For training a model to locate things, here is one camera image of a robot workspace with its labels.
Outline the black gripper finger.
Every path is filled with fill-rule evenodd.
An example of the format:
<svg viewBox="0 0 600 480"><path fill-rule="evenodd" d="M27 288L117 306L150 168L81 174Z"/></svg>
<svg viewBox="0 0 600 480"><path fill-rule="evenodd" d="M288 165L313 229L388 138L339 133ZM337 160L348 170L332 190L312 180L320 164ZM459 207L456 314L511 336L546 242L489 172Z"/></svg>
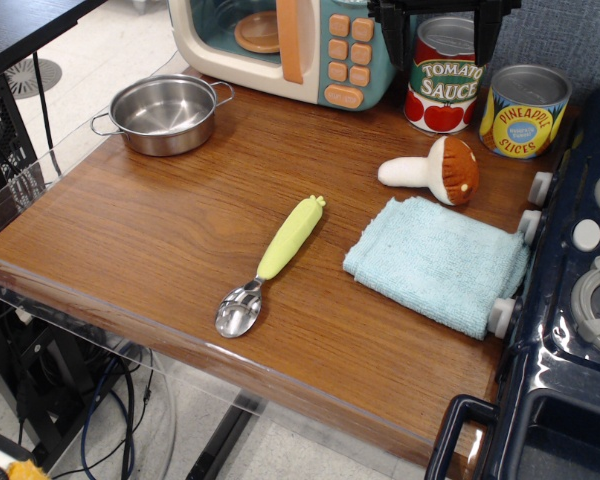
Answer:
<svg viewBox="0 0 600 480"><path fill-rule="evenodd" d="M406 13L377 13L389 59L398 70L404 70L410 54L410 16Z"/></svg>
<svg viewBox="0 0 600 480"><path fill-rule="evenodd" d="M474 15L475 64L487 65L494 54L502 23L501 8L479 8Z"/></svg>

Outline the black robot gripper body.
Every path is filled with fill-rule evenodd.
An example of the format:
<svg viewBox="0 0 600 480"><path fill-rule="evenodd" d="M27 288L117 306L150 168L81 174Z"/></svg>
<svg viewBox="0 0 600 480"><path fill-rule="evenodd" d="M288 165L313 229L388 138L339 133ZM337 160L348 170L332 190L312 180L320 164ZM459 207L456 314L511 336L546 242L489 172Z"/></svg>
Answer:
<svg viewBox="0 0 600 480"><path fill-rule="evenodd" d="M408 22L412 16L473 12L479 20L487 23L500 22L514 9L522 5L520 0L371 0L367 2L369 16L389 24L400 18Z"/></svg>

